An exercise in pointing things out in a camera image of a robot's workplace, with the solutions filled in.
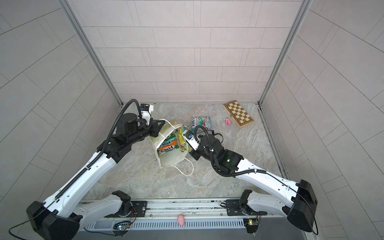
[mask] metal corner post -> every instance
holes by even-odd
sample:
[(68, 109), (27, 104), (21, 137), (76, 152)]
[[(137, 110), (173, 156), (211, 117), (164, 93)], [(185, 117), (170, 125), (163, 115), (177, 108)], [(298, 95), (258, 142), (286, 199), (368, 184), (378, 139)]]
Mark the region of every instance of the metal corner post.
[(80, 26), (79, 22), (77, 21), (75, 15), (73, 14), (73, 11), (71, 7), (69, 6), (67, 0), (57, 0), (59, 3), (61, 9), (63, 10), (65, 16), (67, 17), (68, 21), (70, 22), (73, 30), (75, 31), (76, 35), (78, 36), (81, 44), (84, 46), (85, 50), (87, 51), (91, 61), (95, 65), (97, 71), (100, 73), (100, 76), (104, 80), (104, 82), (107, 84), (108, 88), (113, 93), (115, 99), (121, 106), (123, 102), (121, 101), (118, 93), (116, 92), (115, 88), (112, 85), (111, 80), (109, 79), (107, 73), (105, 72), (104, 67), (101, 65), (101, 62), (99, 58), (97, 57), (95, 51), (93, 50), (89, 40), (87, 39), (82, 27)]

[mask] marble floor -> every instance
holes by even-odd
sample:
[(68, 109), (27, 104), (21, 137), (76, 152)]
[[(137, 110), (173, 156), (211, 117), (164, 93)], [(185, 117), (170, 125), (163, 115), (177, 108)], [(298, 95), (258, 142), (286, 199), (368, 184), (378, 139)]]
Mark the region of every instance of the marble floor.
[[(254, 103), (243, 103), (242, 106), (254, 123), (241, 129), (235, 123), (225, 125), (224, 119), (229, 115), (222, 104), (156, 104), (152, 117), (176, 120), (191, 127), (192, 116), (210, 116), (215, 133), (224, 136), (224, 148), (243, 155), (267, 171), (281, 175), (257, 106)], [(136, 113), (137, 109), (130, 106), (127, 112)], [(84, 199), (102, 199), (116, 190), (126, 192), (133, 199), (239, 197), (244, 189), (266, 193), (246, 181), (218, 175), (206, 159), (195, 161), (189, 154), (187, 158), (195, 167), (189, 177), (173, 167), (160, 169), (147, 138), (135, 143), (132, 151), (104, 174)], [(186, 174), (192, 171), (191, 164), (186, 160), (177, 164), (177, 167)]]

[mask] white tile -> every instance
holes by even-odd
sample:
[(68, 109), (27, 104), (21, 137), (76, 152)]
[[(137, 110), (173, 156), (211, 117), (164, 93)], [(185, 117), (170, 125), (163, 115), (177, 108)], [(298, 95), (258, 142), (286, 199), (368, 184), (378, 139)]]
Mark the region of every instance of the white tile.
[(301, 179), (311, 183), (313, 191), (316, 193), (318, 201), (316, 216), (319, 220), (319, 224), (322, 227), (340, 225), (340, 222), (332, 209), (326, 194), (324, 193), (319, 180), (316, 177), (309, 161), (305, 161), (303, 164), (297, 167), (297, 172)]
[(30, 164), (32, 164), (36, 167), (39, 167), (41, 169), (44, 169), (44, 170), (46, 170), (50, 173), (53, 173), (53, 174), (55, 174), (56, 170), (59, 168), (59, 166), (57, 166), (57, 165), (55, 165), (55, 164), (53, 164), (53, 163), (51, 163), (45, 159), (42, 159), (41, 157), (39, 157), (37, 155), (32, 159)]
[(49, 124), (51, 124), (53, 127), (57, 127), (59, 124), (59, 121), (56, 118), (54, 118), (51, 114), (49, 114), (49, 112), (47, 112), (38, 104), (32, 109), (32, 111), (47, 121)]
[(89, 27), (83, 27), (83, 30), (85, 32), (85, 35), (87, 36), (89, 42), (91, 43), (92, 47), (94, 48), (105, 48), (105, 43), (103, 38), (101, 37), (99, 30), (97, 27), (89, 26)]
[[(6, 239), (13, 239), (13, 237), (8, 237), (8, 229), (26, 220), (27, 214), (25, 210), (33, 201), (40, 197), (52, 176), (53, 174), (50, 172), (33, 165), (28, 165), (8, 194), (3, 198), (0, 203), (0, 211), (2, 212), (0, 232), (2, 232)], [(20, 228), (14, 228), (12, 230), (13, 233), (17, 233)]]
[(145, 66), (140, 48), (98, 48), (106, 66)]
[(262, 94), (266, 83), (240, 83), (237, 93), (244, 94)]
[(210, 47), (258, 48), (262, 41), (264, 30), (264, 28), (212, 28)]
[(68, 19), (61, 9), (44, 15), (44, 19), (59, 38), (60, 42), (65, 42), (75, 35)]
[(94, 107), (105, 93), (105, 90), (107, 90), (107, 86), (100, 75), (98, 75), (88, 85), (77, 101), (87, 110), (88, 113), (92, 113)]
[(79, 110), (71, 107), (37, 155), (60, 165), (86, 120)]
[(3, 159), (0, 168), (2, 183), (0, 195), (5, 196), (54, 129), (37, 114), (30, 112), (2, 140), (0, 143)]
[(194, 66), (193, 48), (148, 48), (152, 66)]
[(222, 82), (256, 82), (260, 67), (223, 67)]
[(383, 16), (383, 8), (383, 1), (326, 1), (320, 16), (364, 39)]
[(276, 98), (279, 100), (289, 123), (293, 124), (303, 110), (300, 108), (300, 105), (297, 103), (296, 99), (293, 97), (291, 91), (289, 91), (284, 82), (277, 91)]
[(30, 66), (24, 73), (48, 93), (67, 73), (81, 61), (71, 41), (55, 48)]
[(345, 181), (345, 178), (343, 176), (340, 176), (328, 182), (323, 183), (321, 186), (323, 187), (324, 192), (328, 193), (336, 189), (348, 186), (348, 183), (347, 181)]
[(201, 26), (248, 27), (254, 3), (203, 1), (201, 2)]
[(72, 70), (39, 102), (39, 105), (61, 121), (85, 88), (84, 83)]
[(104, 69), (113, 83), (131, 82), (125, 67), (105, 67)]
[(206, 94), (167, 94), (168, 102), (206, 102)]
[(312, 11), (308, 11), (297, 35), (311, 48), (317, 50), (332, 25), (333, 23), (325, 18)]
[(273, 67), (280, 54), (280, 48), (251, 48), (249, 49), (246, 66)]
[(359, 142), (384, 130), (384, 114), (331, 65), (313, 86)]
[(281, 114), (279, 119), (277, 119), (276, 124), (279, 127), (281, 136), (283, 137), (283, 140), (285, 142), (285, 145), (287, 146), (288, 152), (290, 153), (292, 160), (295, 160), (296, 158), (301, 156), (304, 151), (291, 127), (291, 124), (288, 122), (285, 113)]
[(290, 28), (266, 28), (260, 48), (281, 48)]
[(0, 73), (16, 77), (56, 46), (37, 21), (0, 35)]
[(384, 192), (381, 191), (384, 174), (350, 132), (332, 142), (327, 149), (371, 221), (382, 220), (384, 209), (380, 206), (384, 198)]
[(376, 239), (380, 236), (350, 187), (327, 193), (327, 197), (348, 239)]
[(73, 0), (84, 26), (133, 26), (126, 1)]
[(376, 163), (376, 165), (384, 171), (384, 132), (379, 133), (378, 135), (372, 137), (366, 142), (362, 143), (361, 146), (365, 151), (369, 154), (372, 160)]
[(244, 94), (207, 94), (207, 102), (243, 101)]
[(336, 32), (322, 57), (368, 99), (384, 89), (384, 53), (347, 31)]
[(157, 83), (159, 94), (177, 94), (180, 93), (180, 89), (187, 89), (188, 92), (195, 92), (195, 83), (180, 82), (180, 83)]
[(343, 123), (341, 123), (339, 126), (337, 126), (334, 130), (332, 130), (330, 133), (328, 133), (321, 140), (323, 141), (325, 146), (328, 146), (331, 142), (338, 139), (340, 136), (342, 136), (347, 131), (348, 131), (348, 128)]
[(288, 56), (310, 83), (316, 80), (327, 65), (327, 62), (299, 37), (293, 41)]
[(308, 80), (304, 80), (295, 98), (320, 138), (341, 124), (341, 120)]
[(99, 27), (107, 48), (155, 48), (152, 28)]
[(300, 2), (263, 2), (256, 27), (290, 28)]
[(158, 48), (209, 48), (210, 31), (210, 28), (153, 28)]
[(285, 84), (292, 91), (297, 81), (301, 77), (301, 71), (296, 67), (292, 60), (287, 56), (280, 67), (279, 75)]
[(57, 2), (50, 0), (2, 1), (0, 14), (15, 28), (59, 8)]
[(121, 94), (154, 94), (153, 89), (148, 87), (148, 83), (116, 83), (116, 85)]
[(86, 144), (91, 145), (93, 139), (96, 136), (103, 120), (106, 116), (106, 112), (103, 110), (100, 104), (97, 104), (95, 109), (92, 111), (87, 122), (84, 124), (82, 130), (79, 133), (79, 138)]
[(194, 26), (193, 1), (135, 1), (141, 26)]
[(45, 96), (23, 73), (0, 89), (0, 139), (3, 139)]
[(215, 82), (217, 67), (176, 67), (178, 82)]
[(321, 184), (342, 175), (308, 119), (295, 129), (295, 133)]

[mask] white string handle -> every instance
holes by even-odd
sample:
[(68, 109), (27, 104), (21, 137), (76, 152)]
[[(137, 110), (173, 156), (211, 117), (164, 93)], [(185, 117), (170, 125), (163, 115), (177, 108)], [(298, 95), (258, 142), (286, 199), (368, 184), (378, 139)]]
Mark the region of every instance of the white string handle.
[[(184, 159), (186, 159), (188, 162), (190, 162), (191, 164), (192, 164), (192, 173), (193, 173), (193, 171), (195, 170), (195, 167), (193, 166), (193, 163), (191, 162), (191, 161), (189, 161), (189, 159), (187, 159), (186, 157), (184, 158)], [(191, 176), (192, 175), (192, 173), (191, 174), (189, 174), (189, 175), (186, 175), (185, 173), (183, 173), (180, 169), (178, 169), (175, 165), (173, 165), (179, 172), (181, 172), (181, 174), (183, 174), (184, 176)]]

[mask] gray tile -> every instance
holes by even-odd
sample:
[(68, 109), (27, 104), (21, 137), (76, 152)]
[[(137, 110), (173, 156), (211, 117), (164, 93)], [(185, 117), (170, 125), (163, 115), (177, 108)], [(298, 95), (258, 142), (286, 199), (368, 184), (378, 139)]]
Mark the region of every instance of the gray tile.
[(80, 68), (81, 72), (85, 75), (85, 77), (88, 79), (88, 82), (92, 82), (94, 78), (99, 74), (89, 56), (84, 58), (78, 64), (78, 67)]
[(298, 166), (297, 172), (299, 173), (301, 179), (311, 183), (312, 188), (316, 193), (316, 198), (318, 201), (316, 216), (319, 220), (319, 224), (322, 227), (340, 225), (340, 222), (331, 204), (329, 203), (329, 200), (324, 193), (319, 180), (311, 167), (310, 162), (305, 161), (303, 164)]
[(263, 2), (256, 27), (290, 28), (300, 5), (300, 2)]
[(384, 114), (331, 65), (313, 86), (359, 142), (384, 130)]
[(347, 186), (329, 192), (327, 197), (348, 239), (380, 239), (375, 227), (350, 187)]
[(325, 146), (328, 146), (331, 142), (335, 141), (338, 137), (342, 136), (347, 131), (348, 128), (343, 123), (341, 123), (321, 140), (323, 141)]
[(34, 20), (0, 35), (0, 73), (16, 77), (56, 46)]
[(0, 3), (0, 14), (15, 28), (59, 8), (50, 0), (4, 1)]
[(39, 167), (41, 169), (44, 169), (44, 170), (46, 170), (50, 173), (53, 173), (53, 174), (55, 174), (56, 170), (59, 168), (59, 166), (39, 157), (37, 155), (32, 159), (30, 164), (32, 164), (36, 167)]
[(141, 26), (193, 27), (192, 1), (136, 1)]
[(106, 112), (97, 104), (87, 122), (84, 124), (83, 129), (79, 133), (79, 138), (86, 144), (91, 145), (96, 133), (98, 132), (103, 120), (106, 116)]
[(383, 8), (382, 1), (326, 1), (320, 15), (364, 39), (383, 16)]
[(196, 47), (258, 48), (262, 41), (264, 31), (265, 28), (211, 28), (210, 45)]
[(328, 34), (333, 23), (325, 18), (308, 11), (304, 21), (300, 25), (297, 35), (311, 48), (317, 50)]
[(368, 99), (384, 89), (384, 53), (349, 32), (339, 29), (322, 57)]
[(289, 90), (292, 90), (302, 73), (287, 56), (279, 69), (279, 75), (284, 80)]
[(279, 100), (289, 123), (293, 124), (303, 111), (284, 82), (277, 91), (276, 98)]
[(84, 26), (133, 26), (126, 1), (73, 1)]
[(308, 80), (304, 80), (301, 84), (295, 94), (295, 99), (320, 138), (341, 124), (340, 119)]
[(338, 166), (308, 119), (296, 128), (295, 133), (321, 184), (341, 176)]
[(376, 163), (376, 165), (384, 171), (384, 132), (372, 137), (366, 142), (362, 143), (361, 146), (367, 151), (368, 155)]
[(288, 56), (311, 83), (327, 65), (327, 62), (299, 37), (293, 41)]
[(150, 37), (153, 42), (156, 40), (158, 48), (209, 48), (211, 29), (153, 28), (153, 34), (151, 30)]
[(49, 112), (47, 112), (38, 104), (32, 109), (32, 111), (39, 115), (42, 119), (47, 121), (49, 124), (51, 124), (53, 127), (57, 127), (57, 125), (59, 124), (59, 121), (55, 117), (49, 114)]
[(5, 196), (35, 154), (39, 151), (54, 127), (34, 112), (25, 118), (0, 143), (2, 167), (0, 168), (0, 195)]
[(285, 145), (287, 146), (288, 152), (290, 153), (292, 160), (295, 160), (296, 158), (301, 156), (304, 151), (291, 127), (291, 124), (288, 122), (285, 113), (281, 114), (276, 123), (279, 127), (281, 136), (284, 139)]
[(77, 101), (87, 110), (88, 113), (92, 113), (96, 104), (100, 101), (106, 90), (107, 86), (105, 85), (104, 80), (100, 75), (98, 75), (88, 85)]
[(140, 48), (98, 48), (105, 66), (146, 66)]
[(328, 182), (323, 183), (321, 186), (323, 187), (324, 192), (328, 193), (333, 190), (348, 186), (348, 183), (347, 181), (345, 181), (345, 178), (343, 176), (340, 176)]
[(61, 9), (44, 15), (44, 19), (62, 43), (75, 35), (69, 21)]
[(384, 174), (350, 132), (328, 145), (327, 149), (371, 221), (382, 220)]
[(107, 48), (155, 48), (152, 28), (98, 27)]
[(39, 105), (61, 121), (85, 88), (79, 76), (72, 70), (39, 102)]
[(0, 89), (0, 139), (5, 136), (45, 96), (24, 73), (18, 75)]
[(37, 155), (60, 165), (86, 120), (75, 107), (71, 107)]
[(24, 73), (45, 93), (48, 93), (81, 57), (71, 41), (66, 41), (30, 66)]
[(245, 65), (254, 67), (273, 67), (280, 51), (280, 48), (251, 48), (249, 49)]
[[(5, 233), (8, 232), (10, 227), (25, 221), (27, 218), (26, 208), (40, 197), (52, 176), (52, 173), (33, 165), (27, 166), (23, 174), (0, 202), (0, 211), (2, 213), (0, 232), (3, 233), (3, 236), (7, 239), (13, 239), (8, 238), (8, 234), (5, 235)], [(17, 233), (20, 228), (14, 228), (13, 232)]]

